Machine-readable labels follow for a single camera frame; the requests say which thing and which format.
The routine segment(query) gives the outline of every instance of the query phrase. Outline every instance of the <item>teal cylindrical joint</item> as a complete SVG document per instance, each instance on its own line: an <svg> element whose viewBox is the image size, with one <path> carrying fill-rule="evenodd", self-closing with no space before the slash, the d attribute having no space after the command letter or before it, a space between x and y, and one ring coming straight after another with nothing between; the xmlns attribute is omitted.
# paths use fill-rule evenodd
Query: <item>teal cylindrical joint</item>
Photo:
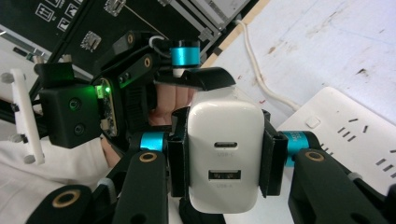
<svg viewBox="0 0 396 224"><path fill-rule="evenodd" d="M143 133L140 148L143 150L163 151L164 133Z"/></svg>
<svg viewBox="0 0 396 224"><path fill-rule="evenodd" d="M191 66L200 64L199 47L172 48L171 54L173 66Z"/></svg>
<svg viewBox="0 0 396 224"><path fill-rule="evenodd" d="M292 157L303 148L309 148L309 142L303 132L282 132L289 139L288 142L288 159L286 166L293 167L294 160Z"/></svg>

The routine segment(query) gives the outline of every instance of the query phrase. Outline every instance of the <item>white cable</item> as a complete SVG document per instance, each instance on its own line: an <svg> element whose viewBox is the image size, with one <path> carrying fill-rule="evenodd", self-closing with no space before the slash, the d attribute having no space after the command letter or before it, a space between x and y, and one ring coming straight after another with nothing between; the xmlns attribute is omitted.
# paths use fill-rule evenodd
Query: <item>white cable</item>
<svg viewBox="0 0 396 224"><path fill-rule="evenodd" d="M148 45L149 45L152 49L154 49L154 46L152 45L152 41L153 41L154 39L165 40L165 38L164 38L163 36L160 36L160 35L154 35L154 36L152 36L152 37L148 40Z"/></svg>
<svg viewBox="0 0 396 224"><path fill-rule="evenodd" d="M141 17L139 14L137 14L137 12L133 11L130 7L128 7L127 5L123 4L121 1L117 0L119 3L121 3L123 6L125 6L128 10L130 10L132 13L134 13L136 15L137 18L139 18L141 21L143 21L145 24L147 24L149 27L151 27L153 30L155 30L158 34L163 35L165 37L165 39L169 39L166 35L164 35L163 33L161 33L161 31L159 31L157 28L155 28L155 26L151 25L151 23L149 23L148 21L146 21L145 19L143 19L143 17Z"/></svg>
<svg viewBox="0 0 396 224"><path fill-rule="evenodd" d="M242 25L242 27L244 28L245 46L246 46L246 48L247 48L247 53L248 53L248 56L249 56L249 58L250 58L250 61L251 61L252 64L253 64L254 74L256 75L256 79L257 79L257 81L259 82L260 87L262 88L262 90L263 90L267 95L269 95L270 97L274 98L275 100L278 100L279 102L281 102L281 103L283 103L283 104L285 104L285 105L288 105L288 106L291 107L291 109L293 109L294 111L297 111L297 110L301 107L300 105L297 105L297 104L294 103L292 100L290 100L290 99L288 99L288 98L286 98L286 97L284 97L284 96L282 96L282 95L279 95L279 94L277 94L277 93L271 91L271 90L265 85L265 82L264 82L264 80L263 80L263 78L262 78L262 74L261 74L261 72L260 72L260 68L259 68L259 66L258 66L258 64L257 64L257 59L256 59L256 57L254 56L253 51L252 51L252 49L251 49L250 41L249 41L249 38L248 38L248 28L247 28L247 26L246 26L242 21L235 21L235 22L236 22L237 24Z"/></svg>

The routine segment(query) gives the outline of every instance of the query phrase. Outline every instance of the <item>power outlet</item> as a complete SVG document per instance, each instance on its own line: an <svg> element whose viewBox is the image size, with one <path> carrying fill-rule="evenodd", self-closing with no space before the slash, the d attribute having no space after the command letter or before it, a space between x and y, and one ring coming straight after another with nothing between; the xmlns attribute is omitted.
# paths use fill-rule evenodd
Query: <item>power outlet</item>
<svg viewBox="0 0 396 224"><path fill-rule="evenodd" d="M322 148L386 195L396 183L396 127L327 87L278 127L311 131Z"/></svg>

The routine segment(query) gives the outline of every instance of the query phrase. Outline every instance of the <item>white power adapter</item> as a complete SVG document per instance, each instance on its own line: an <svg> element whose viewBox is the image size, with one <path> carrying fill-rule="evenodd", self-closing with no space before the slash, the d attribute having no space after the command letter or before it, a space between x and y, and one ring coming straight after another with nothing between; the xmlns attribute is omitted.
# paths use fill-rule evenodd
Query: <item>white power adapter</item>
<svg viewBox="0 0 396 224"><path fill-rule="evenodd" d="M264 116L236 87L197 92L188 117L190 199L203 213L250 210L259 189Z"/></svg>

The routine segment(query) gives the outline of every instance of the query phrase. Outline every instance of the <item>usb-a port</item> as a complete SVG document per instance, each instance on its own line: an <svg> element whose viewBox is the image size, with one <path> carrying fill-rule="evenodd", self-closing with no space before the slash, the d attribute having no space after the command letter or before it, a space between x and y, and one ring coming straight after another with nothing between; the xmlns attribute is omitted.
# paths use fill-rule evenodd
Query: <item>usb-a port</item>
<svg viewBox="0 0 396 224"><path fill-rule="evenodd" d="M231 171L210 170L209 171L209 180L236 180L236 179L241 179L240 170L231 170Z"/></svg>

